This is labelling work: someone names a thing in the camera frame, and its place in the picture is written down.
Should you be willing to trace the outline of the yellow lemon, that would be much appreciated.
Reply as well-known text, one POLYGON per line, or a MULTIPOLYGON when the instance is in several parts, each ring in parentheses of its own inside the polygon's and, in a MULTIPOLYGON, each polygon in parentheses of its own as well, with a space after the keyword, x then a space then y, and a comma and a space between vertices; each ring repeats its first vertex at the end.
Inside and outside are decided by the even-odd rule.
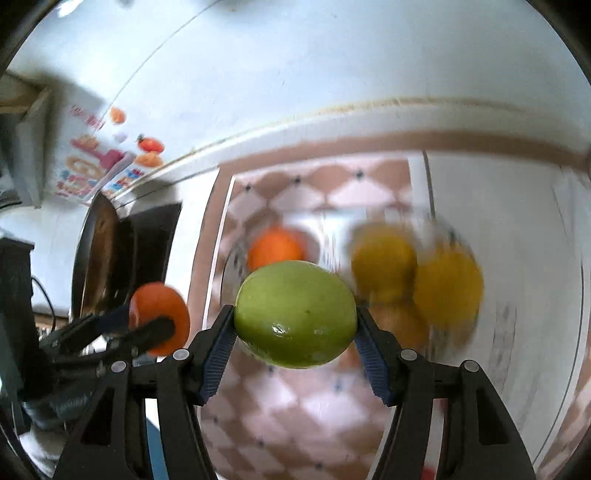
POLYGON ((351 270, 358 295, 369 304, 396 303, 411 295, 417 251, 410 231, 374 223, 356 229, 351 270))
POLYGON ((453 330, 473 322, 483 296, 481 268, 461 246, 440 248, 417 267, 413 301, 435 328, 453 330))

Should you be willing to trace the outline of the green apple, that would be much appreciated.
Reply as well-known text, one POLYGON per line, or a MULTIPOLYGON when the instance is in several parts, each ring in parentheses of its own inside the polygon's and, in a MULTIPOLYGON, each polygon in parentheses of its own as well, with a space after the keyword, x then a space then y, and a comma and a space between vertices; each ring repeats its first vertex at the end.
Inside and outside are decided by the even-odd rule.
POLYGON ((307 369, 339 357, 356 336, 356 300, 337 275, 304 261, 256 270, 235 301, 235 330, 257 357, 307 369))

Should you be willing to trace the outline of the checkered kitchen mat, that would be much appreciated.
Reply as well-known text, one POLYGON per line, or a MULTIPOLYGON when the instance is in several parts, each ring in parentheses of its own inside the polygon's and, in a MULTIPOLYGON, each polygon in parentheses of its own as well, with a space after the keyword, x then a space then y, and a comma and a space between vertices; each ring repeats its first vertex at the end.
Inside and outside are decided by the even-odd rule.
POLYGON ((362 479, 394 408, 353 335, 366 307, 388 349, 473 356, 550 479, 589 382, 590 264, 563 202, 546 193, 584 154, 520 139, 398 142, 393 151, 291 150, 219 168, 190 300, 199 328, 238 307, 238 338, 200 429, 218 479, 362 479))

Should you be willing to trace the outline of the black frying pan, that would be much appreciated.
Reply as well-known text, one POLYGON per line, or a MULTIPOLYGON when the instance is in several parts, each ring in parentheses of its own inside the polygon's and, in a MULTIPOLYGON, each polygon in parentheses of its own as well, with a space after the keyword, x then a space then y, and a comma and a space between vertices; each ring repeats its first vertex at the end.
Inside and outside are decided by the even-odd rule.
POLYGON ((87 211, 74 258, 71 317, 104 311, 119 219, 109 199, 98 192, 87 211))

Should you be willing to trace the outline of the dark red apple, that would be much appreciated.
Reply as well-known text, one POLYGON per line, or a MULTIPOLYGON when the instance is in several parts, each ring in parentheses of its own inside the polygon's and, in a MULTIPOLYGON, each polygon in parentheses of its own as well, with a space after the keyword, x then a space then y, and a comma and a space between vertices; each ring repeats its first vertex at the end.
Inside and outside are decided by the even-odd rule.
POLYGON ((429 344, 429 328, 411 303, 382 304, 369 308, 376 324, 391 332, 404 349, 424 354, 429 344))

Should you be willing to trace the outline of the black gas stove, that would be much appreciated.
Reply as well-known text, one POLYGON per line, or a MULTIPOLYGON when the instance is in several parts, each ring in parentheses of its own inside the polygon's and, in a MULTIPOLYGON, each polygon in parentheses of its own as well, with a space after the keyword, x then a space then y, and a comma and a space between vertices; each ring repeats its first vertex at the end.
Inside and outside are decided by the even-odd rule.
POLYGON ((140 286, 164 281, 180 211, 181 204, 173 203, 119 220, 110 275, 111 308, 127 303, 140 286))

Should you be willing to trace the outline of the yellow lemon in plate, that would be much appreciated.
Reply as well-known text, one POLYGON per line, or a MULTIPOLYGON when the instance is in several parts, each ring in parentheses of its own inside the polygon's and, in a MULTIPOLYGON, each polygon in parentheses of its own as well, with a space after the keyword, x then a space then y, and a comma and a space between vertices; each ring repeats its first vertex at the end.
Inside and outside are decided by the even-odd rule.
POLYGON ((411 295, 417 251, 410 231, 374 223, 356 229, 351 270, 358 295, 369 304, 396 303, 411 295))

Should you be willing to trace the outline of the orange in plate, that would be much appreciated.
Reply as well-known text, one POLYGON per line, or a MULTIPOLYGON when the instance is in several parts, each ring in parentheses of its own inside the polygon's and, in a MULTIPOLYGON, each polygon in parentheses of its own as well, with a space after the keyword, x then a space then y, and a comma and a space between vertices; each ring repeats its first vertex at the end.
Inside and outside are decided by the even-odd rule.
POLYGON ((253 240, 247 252, 247 266, 256 271, 264 266, 290 260, 305 260, 307 249, 297 231, 280 226, 268 227, 253 240))

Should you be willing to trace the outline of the patterned oval fruit plate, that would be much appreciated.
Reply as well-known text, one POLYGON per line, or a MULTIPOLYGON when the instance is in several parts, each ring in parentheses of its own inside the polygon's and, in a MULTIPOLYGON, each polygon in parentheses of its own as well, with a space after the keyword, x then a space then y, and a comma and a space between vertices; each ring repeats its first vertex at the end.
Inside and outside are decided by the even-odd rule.
POLYGON ((249 248, 257 237, 273 227, 293 231, 304 247, 304 258, 338 275, 352 289, 358 302, 367 307, 380 302, 363 295, 353 275, 352 255, 363 236, 379 230, 398 230, 413 244, 420 262, 451 246, 473 253, 449 222, 435 218, 423 208, 358 207, 260 214, 245 221, 235 236, 222 238, 223 268, 216 274, 218 285, 214 289, 221 305, 235 302, 239 288, 250 274, 249 248))

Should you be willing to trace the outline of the colourful wall sticker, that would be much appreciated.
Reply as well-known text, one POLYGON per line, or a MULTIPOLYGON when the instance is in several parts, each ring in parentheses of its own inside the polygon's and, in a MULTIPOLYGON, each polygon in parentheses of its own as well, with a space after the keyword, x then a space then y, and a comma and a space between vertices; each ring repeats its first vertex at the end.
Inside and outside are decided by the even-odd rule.
POLYGON ((79 203, 97 192, 111 198, 165 163, 164 142, 141 132, 129 112, 71 104, 49 150, 45 190, 79 203))

